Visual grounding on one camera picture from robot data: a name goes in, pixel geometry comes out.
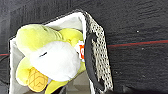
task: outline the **basket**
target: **basket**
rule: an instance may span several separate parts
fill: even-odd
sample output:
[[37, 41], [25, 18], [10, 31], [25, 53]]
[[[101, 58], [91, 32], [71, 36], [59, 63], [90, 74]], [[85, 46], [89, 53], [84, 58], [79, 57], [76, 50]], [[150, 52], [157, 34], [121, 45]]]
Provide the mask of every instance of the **basket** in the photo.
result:
[[[104, 31], [94, 19], [83, 10], [74, 10], [43, 23], [56, 30], [75, 28], [83, 33], [84, 57], [87, 74], [90, 78], [92, 94], [113, 90], [111, 70], [107, 55]], [[15, 38], [10, 40], [10, 90], [9, 94], [24, 94], [28, 87], [21, 86], [15, 79], [15, 72], [24, 55], [18, 50]]]

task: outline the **basket handle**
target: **basket handle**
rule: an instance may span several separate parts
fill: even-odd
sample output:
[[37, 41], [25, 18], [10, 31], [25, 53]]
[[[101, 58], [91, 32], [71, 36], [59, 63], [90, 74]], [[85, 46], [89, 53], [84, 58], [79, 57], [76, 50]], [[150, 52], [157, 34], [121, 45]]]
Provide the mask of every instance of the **basket handle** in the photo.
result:
[[98, 80], [97, 77], [94, 73], [93, 70], [93, 62], [92, 62], [92, 40], [97, 42], [97, 36], [95, 33], [91, 33], [87, 36], [86, 40], [85, 40], [85, 50], [84, 50], [84, 58], [85, 58], [85, 66], [86, 66], [86, 70], [88, 73], [88, 76], [90, 78], [90, 80], [93, 82], [93, 84], [100, 90], [104, 90], [104, 86], [102, 86]]

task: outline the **red stripe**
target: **red stripe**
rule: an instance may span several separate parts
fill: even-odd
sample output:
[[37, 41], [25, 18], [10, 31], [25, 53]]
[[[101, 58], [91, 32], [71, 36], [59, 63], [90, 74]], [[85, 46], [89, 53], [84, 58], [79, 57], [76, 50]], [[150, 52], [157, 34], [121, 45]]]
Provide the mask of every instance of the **red stripe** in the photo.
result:
[[126, 43], [126, 44], [115, 44], [115, 45], [107, 45], [107, 47], [122, 47], [122, 46], [135, 46], [135, 45], [159, 44], [159, 43], [168, 43], [168, 40], [137, 42], [137, 43]]
[[7, 55], [9, 55], [9, 54], [0, 54], [0, 56], [7, 56]]

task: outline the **yoshi plush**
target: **yoshi plush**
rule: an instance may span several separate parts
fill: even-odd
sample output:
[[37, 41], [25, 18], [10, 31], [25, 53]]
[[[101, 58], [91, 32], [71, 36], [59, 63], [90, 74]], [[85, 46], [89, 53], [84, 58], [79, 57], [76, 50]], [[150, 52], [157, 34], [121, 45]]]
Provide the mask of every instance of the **yoshi plush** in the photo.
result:
[[56, 31], [39, 24], [21, 27], [16, 44], [25, 57], [16, 70], [18, 83], [35, 92], [47, 87], [45, 94], [66, 85], [86, 70], [74, 48], [79, 40], [83, 41], [83, 36], [76, 29]]

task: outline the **dark floor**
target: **dark floor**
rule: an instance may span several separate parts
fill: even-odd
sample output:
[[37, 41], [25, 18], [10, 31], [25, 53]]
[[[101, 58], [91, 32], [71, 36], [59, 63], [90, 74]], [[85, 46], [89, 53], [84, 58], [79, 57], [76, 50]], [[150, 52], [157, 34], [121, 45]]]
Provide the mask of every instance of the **dark floor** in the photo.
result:
[[[104, 28], [108, 45], [168, 39], [168, 0], [0, 0], [0, 54], [9, 53], [8, 39], [16, 34], [19, 27], [30, 23], [43, 23], [74, 9], [83, 9], [92, 15], [97, 23]], [[162, 69], [163, 66], [167, 66], [167, 54], [153, 54], [155, 51], [157, 53], [166, 53], [168, 51], [167, 46], [163, 49], [162, 47], [159, 46], [158, 49], [155, 47], [155, 49], [145, 52], [141, 51], [143, 47], [138, 48], [141, 50], [130, 48], [132, 50], [111, 51], [109, 49], [111, 51], [109, 57], [112, 68], [114, 71], [123, 71], [125, 73], [124, 75], [113, 73], [114, 85], [118, 87], [118, 89], [114, 89], [120, 91], [121, 86], [128, 85], [140, 89], [149, 87], [148, 89], [153, 88], [168, 92], [168, 75], [166, 75], [168, 70], [165, 68], [159, 71], [160, 75], [163, 76], [162, 79], [159, 78], [158, 72], [157, 76], [154, 75], [154, 72], [151, 72], [157, 71], [154, 69]], [[147, 54], [151, 54], [152, 57], [150, 57], [150, 60], [148, 58], [145, 60], [142, 58], [138, 60], [131, 59], [137, 58], [136, 54], [139, 52], [139, 57], [148, 56]], [[154, 68], [145, 67], [144, 71], [142, 68], [146, 66], [144, 65], [147, 62], [146, 60], [151, 65], [159, 65], [159, 62], [162, 62], [162, 64], [155, 65]], [[138, 68], [138, 72], [141, 72], [142, 75], [144, 72], [148, 72], [148, 74], [144, 73], [144, 75], [148, 76], [150, 83], [144, 78], [136, 83], [137, 81], [134, 81], [134, 79], [136, 79], [135, 74], [137, 72], [134, 73], [135, 78], [122, 79], [127, 72], [138, 70], [137, 67], [132, 66], [123, 68], [121, 63], [131, 64], [130, 61], [132, 63], [138, 61], [144, 65]], [[9, 82], [8, 69], [9, 62], [7, 60], [3, 61], [0, 66], [0, 79], [6, 82]], [[1, 94], [7, 94], [7, 88], [8, 86], [0, 82]]]

